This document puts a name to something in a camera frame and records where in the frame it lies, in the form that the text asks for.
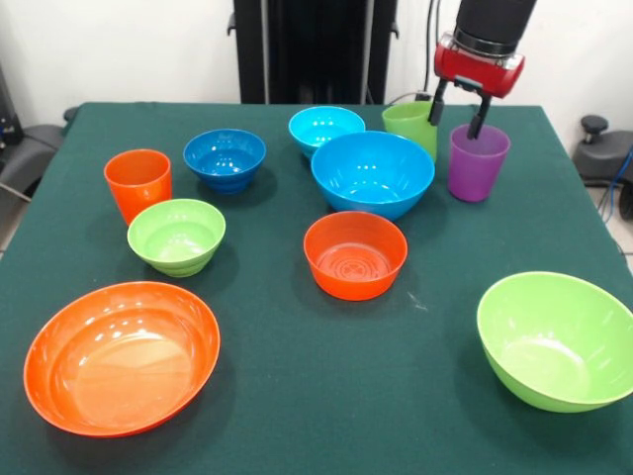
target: black cylinder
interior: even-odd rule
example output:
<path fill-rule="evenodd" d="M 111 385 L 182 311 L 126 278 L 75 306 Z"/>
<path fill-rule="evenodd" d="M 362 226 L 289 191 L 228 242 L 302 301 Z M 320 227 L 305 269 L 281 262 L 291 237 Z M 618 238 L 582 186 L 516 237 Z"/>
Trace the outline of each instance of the black cylinder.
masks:
<path fill-rule="evenodd" d="M 455 40 L 490 55 L 512 54 L 536 0 L 462 0 Z"/>

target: plastic bowl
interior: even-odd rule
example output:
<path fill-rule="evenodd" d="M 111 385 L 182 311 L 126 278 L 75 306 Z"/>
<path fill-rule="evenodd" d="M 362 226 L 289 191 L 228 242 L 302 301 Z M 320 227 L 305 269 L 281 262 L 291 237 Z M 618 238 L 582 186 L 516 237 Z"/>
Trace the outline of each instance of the plastic bowl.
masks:
<path fill-rule="evenodd" d="M 34 409 L 93 437 L 154 428 L 183 409 L 220 352 L 213 312 L 180 287 L 127 282 L 91 292 L 38 333 L 24 366 Z"/>
<path fill-rule="evenodd" d="M 200 272 L 225 235 L 220 211 L 199 200 L 163 201 L 136 216 L 128 243 L 142 260 L 171 277 Z"/>
<path fill-rule="evenodd" d="M 482 298 L 477 324 L 493 371 L 536 408 L 579 413 L 633 392 L 633 315 L 584 280 L 506 277 Z"/>
<path fill-rule="evenodd" d="M 385 132 L 339 137 L 318 149 L 313 176 L 337 211 L 367 211 L 395 220 L 433 181 L 435 165 L 417 143 Z"/>
<path fill-rule="evenodd" d="M 317 106 L 304 109 L 288 123 L 290 135 L 307 159 L 317 148 L 336 137 L 365 130 L 358 114 L 342 107 Z"/>
<path fill-rule="evenodd" d="M 266 156 L 266 144 L 251 132 L 220 129 L 191 139 L 183 155 L 203 183 L 229 195 L 239 193 L 252 181 Z"/>
<path fill-rule="evenodd" d="M 407 239 L 377 215 L 348 211 L 316 221 L 304 252 L 316 284 L 342 300 L 369 300 L 385 293 L 407 259 Z"/>

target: large green bowl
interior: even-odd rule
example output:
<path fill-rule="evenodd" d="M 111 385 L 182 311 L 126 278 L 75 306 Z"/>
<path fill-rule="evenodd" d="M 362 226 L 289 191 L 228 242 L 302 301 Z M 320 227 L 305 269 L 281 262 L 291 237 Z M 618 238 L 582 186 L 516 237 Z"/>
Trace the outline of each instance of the large green bowl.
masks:
<path fill-rule="evenodd" d="M 224 216 L 209 203 L 169 200 L 136 216 L 128 229 L 128 243 L 156 270 L 188 277 L 211 260 L 225 230 Z"/>
<path fill-rule="evenodd" d="M 536 408 L 579 413 L 633 392 L 633 315 L 584 280 L 506 277 L 484 294 L 477 325 L 495 374 Z"/>

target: small orange bowl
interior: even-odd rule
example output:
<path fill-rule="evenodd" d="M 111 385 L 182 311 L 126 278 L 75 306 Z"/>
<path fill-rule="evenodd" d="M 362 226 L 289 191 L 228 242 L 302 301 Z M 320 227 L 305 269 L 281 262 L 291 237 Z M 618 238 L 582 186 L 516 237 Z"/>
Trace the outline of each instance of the small orange bowl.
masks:
<path fill-rule="evenodd" d="M 342 300 L 369 300 L 385 293 L 407 259 L 407 239 L 391 221 L 359 211 L 316 221 L 304 238 L 316 284 Z"/>
<path fill-rule="evenodd" d="M 24 366 L 34 409 L 80 435 L 154 428 L 202 389 L 218 360 L 220 329 L 191 292 L 159 282 L 104 287 L 60 310 Z"/>

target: small light blue bowl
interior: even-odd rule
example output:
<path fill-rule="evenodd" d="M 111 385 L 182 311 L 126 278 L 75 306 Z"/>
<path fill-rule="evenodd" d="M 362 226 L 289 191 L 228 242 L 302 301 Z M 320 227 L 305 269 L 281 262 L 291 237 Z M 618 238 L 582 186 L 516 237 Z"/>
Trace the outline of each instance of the small light blue bowl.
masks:
<path fill-rule="evenodd" d="M 310 159 L 324 143 L 365 131 L 365 123 L 358 114 L 342 107 L 316 106 L 295 114 L 288 130 L 304 156 Z"/>
<path fill-rule="evenodd" d="M 212 190 L 239 193 L 252 181 L 266 156 L 264 141 L 247 131 L 218 129 L 192 138 L 185 163 Z"/>
<path fill-rule="evenodd" d="M 419 201 L 435 176 L 426 150 L 386 132 L 350 134 L 326 143 L 313 156 L 312 170 L 336 211 L 366 211 L 392 221 Z"/>

